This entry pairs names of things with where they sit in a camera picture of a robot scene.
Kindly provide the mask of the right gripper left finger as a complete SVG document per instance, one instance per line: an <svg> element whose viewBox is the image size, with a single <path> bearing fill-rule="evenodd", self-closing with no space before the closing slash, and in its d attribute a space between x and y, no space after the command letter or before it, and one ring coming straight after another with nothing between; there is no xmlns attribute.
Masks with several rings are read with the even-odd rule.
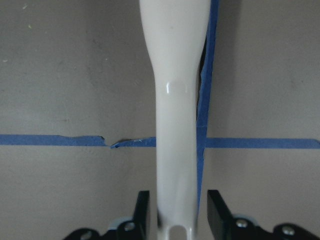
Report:
<svg viewBox="0 0 320 240"><path fill-rule="evenodd" d="M148 240L150 230L150 191L142 190L137 195L132 217L137 240Z"/></svg>

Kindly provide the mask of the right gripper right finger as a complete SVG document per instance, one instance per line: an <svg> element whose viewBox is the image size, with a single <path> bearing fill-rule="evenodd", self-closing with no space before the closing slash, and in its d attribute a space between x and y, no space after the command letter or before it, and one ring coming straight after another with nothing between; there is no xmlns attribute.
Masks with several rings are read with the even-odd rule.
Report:
<svg viewBox="0 0 320 240"><path fill-rule="evenodd" d="M233 239L233 215L218 190L207 191L207 220L215 240Z"/></svg>

